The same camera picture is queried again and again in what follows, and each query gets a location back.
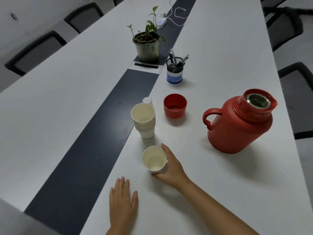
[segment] hand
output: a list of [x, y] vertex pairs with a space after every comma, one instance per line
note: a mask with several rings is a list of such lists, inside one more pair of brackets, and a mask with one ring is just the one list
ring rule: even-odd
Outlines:
[[130, 203], [129, 180], [117, 179], [110, 191], [110, 222], [108, 234], [128, 234], [135, 221], [138, 209], [138, 193], [135, 191]]
[[164, 182], [165, 184], [168, 184], [180, 191], [184, 185], [190, 182], [190, 179], [184, 172], [181, 163], [177, 160], [177, 158], [171, 152], [168, 146], [166, 146], [165, 144], [161, 144], [161, 147], [167, 157], [168, 171], [165, 174], [154, 172], [151, 175], [158, 180]]

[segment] white cable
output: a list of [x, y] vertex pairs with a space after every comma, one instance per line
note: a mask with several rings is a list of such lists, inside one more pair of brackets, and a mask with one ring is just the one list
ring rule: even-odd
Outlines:
[[[175, 25], [177, 25], [178, 27], [184, 26], [184, 24], [186, 23], [186, 21], [185, 21], [185, 23], [183, 23], [182, 25], [178, 25], [178, 24], [176, 24], [176, 23], [170, 18], [170, 16], [173, 15], [173, 6], [172, 6], [172, 4], [171, 4], [171, 0], [170, 0], [170, 6], [171, 6], [171, 14], [170, 14], [169, 16], [165, 16], [165, 18], [166, 18], [166, 19], [170, 19], [170, 20], [171, 20]], [[182, 18], [182, 19], [187, 19], [187, 18], [188, 18], [188, 17], [177, 16], [177, 15], [176, 15], [176, 10], [177, 10], [177, 9], [182, 9], [183, 11], [186, 11], [184, 8], [181, 8], [181, 7], [175, 8], [175, 11], [174, 11], [174, 16], [175, 16], [175, 17]]]

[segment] finger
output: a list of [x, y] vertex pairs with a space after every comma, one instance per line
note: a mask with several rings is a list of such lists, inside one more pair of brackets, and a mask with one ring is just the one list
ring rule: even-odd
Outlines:
[[109, 198], [110, 198], [110, 200], [109, 200], [109, 205], [111, 206], [111, 204], [113, 203], [113, 191], [114, 191], [114, 189], [113, 189], [113, 187], [111, 188], [111, 190], [110, 190], [110, 196], [109, 196]]
[[160, 180], [160, 181], [166, 183], [166, 182], [165, 182], [165, 180], [166, 180], [166, 175], [165, 175], [165, 174], [158, 173], [158, 172], [153, 172], [153, 173], [151, 174], [151, 176], [153, 176], [154, 178], [156, 178], [156, 179], [158, 179], [158, 180]]
[[134, 212], [134, 213], [137, 213], [137, 210], [138, 210], [138, 192], [135, 191], [133, 193], [133, 197], [131, 198], [131, 210]]
[[168, 148], [168, 146], [162, 143], [161, 148], [164, 150], [167, 160], [172, 160], [176, 158], [172, 151]]
[[130, 201], [130, 195], [129, 195], [129, 180], [128, 180], [128, 179], [127, 179], [127, 180], [125, 181], [125, 183], [124, 183], [122, 195], [123, 195], [123, 197], [125, 197], [126, 199], [128, 199], [128, 201]]
[[117, 193], [118, 195], [122, 195], [122, 190], [123, 190], [123, 186], [124, 186], [124, 182], [125, 182], [125, 177], [121, 177], [118, 186], [117, 186]]
[[114, 187], [114, 189], [116, 190], [117, 189], [117, 187], [118, 187], [118, 183], [119, 183], [119, 178], [117, 178], [116, 179], [116, 182], [115, 182], [115, 187]]

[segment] red thermos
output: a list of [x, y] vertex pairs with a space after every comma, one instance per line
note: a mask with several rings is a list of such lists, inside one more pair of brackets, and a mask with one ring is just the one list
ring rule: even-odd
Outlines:
[[[266, 91], [250, 89], [242, 96], [227, 100], [221, 109], [204, 112], [210, 143], [223, 153], [238, 153], [268, 131], [273, 122], [272, 110], [277, 101]], [[213, 123], [207, 120], [216, 114]]]

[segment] black mesh pen holder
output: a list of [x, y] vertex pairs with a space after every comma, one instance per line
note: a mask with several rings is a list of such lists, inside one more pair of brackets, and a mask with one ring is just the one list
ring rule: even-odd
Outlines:
[[[180, 57], [175, 57], [176, 64], [182, 60]], [[184, 70], [185, 63], [182, 66], [176, 67], [174, 63], [171, 62], [169, 58], [166, 61], [167, 66], [167, 77], [166, 80], [171, 84], [177, 84], [182, 81], [182, 72]]]

